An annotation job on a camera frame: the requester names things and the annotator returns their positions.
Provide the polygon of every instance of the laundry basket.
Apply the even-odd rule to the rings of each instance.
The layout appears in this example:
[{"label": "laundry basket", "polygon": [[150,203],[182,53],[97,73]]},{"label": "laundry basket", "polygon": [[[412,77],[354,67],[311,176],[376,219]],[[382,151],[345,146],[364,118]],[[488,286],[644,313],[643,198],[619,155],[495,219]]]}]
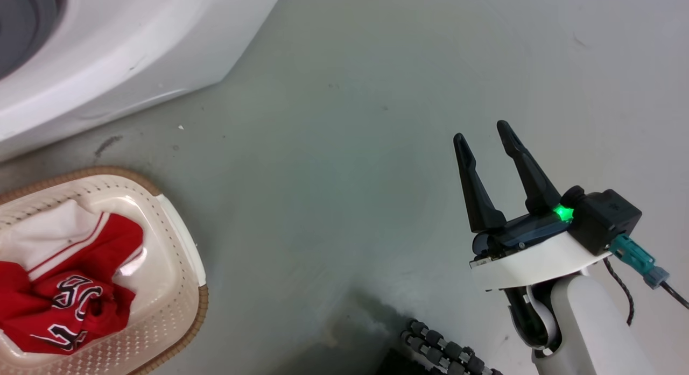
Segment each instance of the laundry basket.
[{"label": "laundry basket", "polygon": [[196,245],[158,188],[141,175],[116,167],[84,169],[0,196],[0,232],[67,199],[92,213],[126,216],[143,228],[142,257],[113,279],[136,293],[129,324],[71,356],[24,353],[0,333],[0,373],[149,373],[183,350],[205,319],[208,289]]}]

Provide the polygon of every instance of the floor stain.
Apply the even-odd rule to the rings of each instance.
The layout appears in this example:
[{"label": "floor stain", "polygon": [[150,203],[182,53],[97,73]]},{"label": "floor stain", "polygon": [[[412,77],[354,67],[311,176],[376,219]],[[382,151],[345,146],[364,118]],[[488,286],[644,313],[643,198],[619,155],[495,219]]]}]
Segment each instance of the floor stain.
[{"label": "floor stain", "polygon": [[502,339],[502,341],[500,342],[500,344],[497,345],[497,347],[498,347],[498,348],[501,348],[502,345],[503,345],[507,340],[509,340],[509,339],[510,339],[510,336],[509,336],[509,335],[505,335],[505,338]]},{"label": "floor stain", "polygon": [[96,157],[97,159],[100,159],[101,155],[103,152],[106,151],[109,147],[113,146],[116,142],[122,139],[122,136],[112,136],[109,139],[106,139],[103,141],[103,144],[96,149],[95,152],[93,152],[93,157]]},{"label": "floor stain", "polygon": [[572,39],[574,39],[574,42],[575,42],[579,47],[583,47],[583,49],[589,49],[589,48],[590,48],[590,47],[588,46],[588,44],[586,44],[585,42],[579,40],[579,38],[576,37],[576,34],[575,34],[574,32],[572,32]]}]

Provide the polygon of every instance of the black flexible hose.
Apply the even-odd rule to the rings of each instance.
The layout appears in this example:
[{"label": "black flexible hose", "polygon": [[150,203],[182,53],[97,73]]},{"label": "black flexible hose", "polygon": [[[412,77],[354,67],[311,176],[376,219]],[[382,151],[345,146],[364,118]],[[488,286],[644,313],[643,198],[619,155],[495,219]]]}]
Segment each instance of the black flexible hose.
[{"label": "black flexible hose", "polygon": [[680,296],[679,293],[675,292],[674,289],[670,285],[667,284],[667,282],[661,282],[660,284],[667,293],[670,294],[677,302],[681,303],[682,306],[686,307],[689,309],[689,302],[687,302],[684,297]]},{"label": "black flexible hose", "polygon": [[610,275],[613,276],[615,282],[617,282],[617,284],[624,291],[624,294],[627,296],[627,301],[629,301],[629,315],[627,316],[627,325],[631,326],[632,320],[634,319],[634,299],[632,298],[632,293],[627,288],[627,285],[625,285],[624,282],[622,282],[620,276],[618,276],[617,273],[615,273],[615,270],[613,270],[613,265],[610,264],[610,260],[608,260],[608,258],[605,258],[603,260],[603,263],[605,264],[605,267],[608,269],[608,273],[610,273]]}]

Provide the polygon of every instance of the green led light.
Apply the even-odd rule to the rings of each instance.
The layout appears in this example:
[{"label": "green led light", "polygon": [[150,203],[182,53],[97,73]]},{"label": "green led light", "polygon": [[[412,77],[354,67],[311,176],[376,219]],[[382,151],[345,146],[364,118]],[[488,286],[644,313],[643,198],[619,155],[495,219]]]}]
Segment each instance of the green led light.
[{"label": "green led light", "polygon": [[553,208],[553,211],[554,211],[554,213],[558,214],[561,221],[564,221],[564,222],[571,222],[572,221],[572,213],[574,212],[573,209],[562,207],[562,205],[558,204],[557,207]]}]

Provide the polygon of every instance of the white washing machine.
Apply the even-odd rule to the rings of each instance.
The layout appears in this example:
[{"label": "white washing machine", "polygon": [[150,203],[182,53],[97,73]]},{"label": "white washing machine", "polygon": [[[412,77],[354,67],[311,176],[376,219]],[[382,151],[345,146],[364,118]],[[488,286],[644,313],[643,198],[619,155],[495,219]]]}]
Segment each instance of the white washing machine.
[{"label": "white washing machine", "polygon": [[0,0],[0,161],[221,81],[277,0]]}]

